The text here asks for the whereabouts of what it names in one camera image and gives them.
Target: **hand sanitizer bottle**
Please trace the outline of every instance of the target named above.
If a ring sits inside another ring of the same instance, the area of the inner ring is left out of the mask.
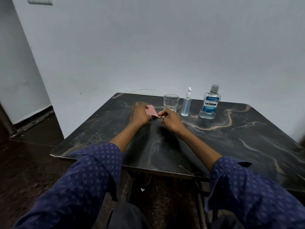
[[[219,86],[213,84],[211,91],[204,94],[203,107],[200,110],[199,116],[205,119],[214,119],[217,104],[220,102],[221,95],[218,92]]]
[[[186,94],[186,98],[183,100],[181,115],[187,117],[189,115],[190,106],[191,106],[191,91],[192,89],[189,88],[189,92]]]

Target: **pink paper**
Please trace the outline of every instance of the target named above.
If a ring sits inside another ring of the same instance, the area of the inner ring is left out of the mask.
[[[151,115],[151,117],[158,117],[158,114],[157,112],[155,111],[155,108],[152,106],[152,105],[147,105],[148,106],[148,109],[145,109],[146,110],[146,114],[147,115]]]

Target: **marble table top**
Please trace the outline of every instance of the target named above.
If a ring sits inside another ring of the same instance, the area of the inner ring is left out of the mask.
[[[52,152],[70,155],[80,148],[109,142],[128,124],[133,104],[143,101],[159,112],[163,97],[116,93]],[[180,99],[177,112],[183,99]],[[305,192],[304,149],[248,104],[220,102],[214,119],[198,116],[203,100],[192,100],[190,114],[180,115],[185,126],[223,156],[251,162],[254,172],[287,190]],[[122,165],[147,173],[175,177],[208,177],[209,173],[189,147],[169,132],[159,119],[151,119],[123,153]]]

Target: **floor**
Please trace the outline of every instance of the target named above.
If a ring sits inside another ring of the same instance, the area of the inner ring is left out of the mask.
[[[50,156],[63,140],[54,114],[23,134],[0,145],[0,225],[10,228],[25,214],[37,197],[46,192],[72,165],[72,161]],[[133,179],[123,170],[118,198],[126,202]],[[140,192],[135,204],[152,228],[200,228],[196,193],[189,180],[154,176]],[[117,205],[107,193],[94,228],[105,228]]]

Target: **navy blue shirt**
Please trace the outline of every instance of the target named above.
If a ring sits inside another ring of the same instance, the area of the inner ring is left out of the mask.
[[[116,199],[121,153],[112,144],[90,146],[22,216],[15,228],[92,228],[107,191]],[[231,157],[220,158],[210,173],[205,210],[226,209],[245,228],[305,228],[305,208],[279,184],[257,175]]]

